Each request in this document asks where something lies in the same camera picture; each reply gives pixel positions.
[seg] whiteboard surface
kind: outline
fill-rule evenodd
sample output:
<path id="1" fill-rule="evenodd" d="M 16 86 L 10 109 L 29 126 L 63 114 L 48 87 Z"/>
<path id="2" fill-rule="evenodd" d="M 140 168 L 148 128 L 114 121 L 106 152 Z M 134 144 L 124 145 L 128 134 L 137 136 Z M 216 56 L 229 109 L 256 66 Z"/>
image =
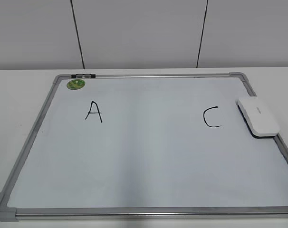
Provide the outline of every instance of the whiteboard surface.
<path id="1" fill-rule="evenodd" d="M 235 104 L 248 95 L 238 78 L 87 79 L 75 91 L 68 81 L 9 207 L 288 206 L 288 165 L 272 139 L 249 133 Z M 85 120 L 92 101 L 102 123 Z M 206 120 L 218 128 L 203 120 L 213 106 Z"/>

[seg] white eraser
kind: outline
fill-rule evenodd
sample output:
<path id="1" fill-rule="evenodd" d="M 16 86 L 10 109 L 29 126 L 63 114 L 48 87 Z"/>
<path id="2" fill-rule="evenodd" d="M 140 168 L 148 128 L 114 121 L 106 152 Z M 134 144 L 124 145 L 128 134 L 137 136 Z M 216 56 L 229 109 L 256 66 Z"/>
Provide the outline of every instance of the white eraser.
<path id="1" fill-rule="evenodd" d="M 279 133 L 279 125 L 265 103 L 256 96 L 237 100 L 248 126 L 257 137 L 272 137 Z"/>

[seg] white table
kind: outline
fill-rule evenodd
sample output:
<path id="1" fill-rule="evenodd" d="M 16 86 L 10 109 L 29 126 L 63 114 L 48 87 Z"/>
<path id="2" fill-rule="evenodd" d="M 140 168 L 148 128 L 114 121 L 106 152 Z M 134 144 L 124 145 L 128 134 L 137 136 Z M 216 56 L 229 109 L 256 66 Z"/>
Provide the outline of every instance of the white table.
<path id="1" fill-rule="evenodd" d="M 277 118 L 288 146 L 288 67 L 121 69 L 121 70 L 3 70 L 0 71 L 0 191 L 58 74 L 188 74 L 243 72 L 257 96 Z M 268 227 L 288 228 L 288 219 L 91 220 L 0 222 L 2 227 Z"/>

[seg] round magnet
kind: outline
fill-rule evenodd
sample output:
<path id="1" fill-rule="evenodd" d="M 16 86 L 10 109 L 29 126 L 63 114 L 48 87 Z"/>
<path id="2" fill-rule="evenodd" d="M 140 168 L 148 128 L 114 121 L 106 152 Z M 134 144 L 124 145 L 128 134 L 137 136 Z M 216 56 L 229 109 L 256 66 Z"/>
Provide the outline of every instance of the round magnet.
<path id="1" fill-rule="evenodd" d="M 85 81 L 82 79 L 73 79 L 67 83 L 67 88 L 72 89 L 72 90 L 81 89 L 84 86 L 85 86 Z"/>

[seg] black marker writing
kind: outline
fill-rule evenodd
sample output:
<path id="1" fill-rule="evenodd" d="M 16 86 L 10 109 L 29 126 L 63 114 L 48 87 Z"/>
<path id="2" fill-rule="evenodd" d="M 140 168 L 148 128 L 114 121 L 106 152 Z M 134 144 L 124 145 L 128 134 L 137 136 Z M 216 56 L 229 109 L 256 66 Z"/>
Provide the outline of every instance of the black marker writing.
<path id="1" fill-rule="evenodd" d="M 96 105 L 97 113 L 92 113 L 92 112 L 91 112 L 91 108 L 92 108 L 92 105 L 93 105 L 93 104 Z M 100 110 L 98 109 L 98 105 L 97 105 L 97 103 L 94 102 L 94 101 L 91 102 L 90 109 L 89 109 L 89 112 L 87 113 L 87 116 L 86 116 L 85 120 L 88 118 L 89 114 L 98 114 L 98 115 L 100 116 L 101 123 L 103 122 L 103 121 L 102 121 L 102 117 L 101 117 Z"/>
<path id="2" fill-rule="evenodd" d="M 206 110 L 203 112 L 203 119 L 204 119 L 204 122 L 205 122 L 206 125 L 208 125 L 208 124 L 207 124 L 206 119 L 205 119 L 205 113 L 206 113 L 208 110 L 211 110 L 211 109 L 213 109 L 213 108 L 219 108 L 219 107 L 218 107 L 218 106 L 214 106 L 214 107 L 211 107 L 211 108 L 206 109 Z"/>

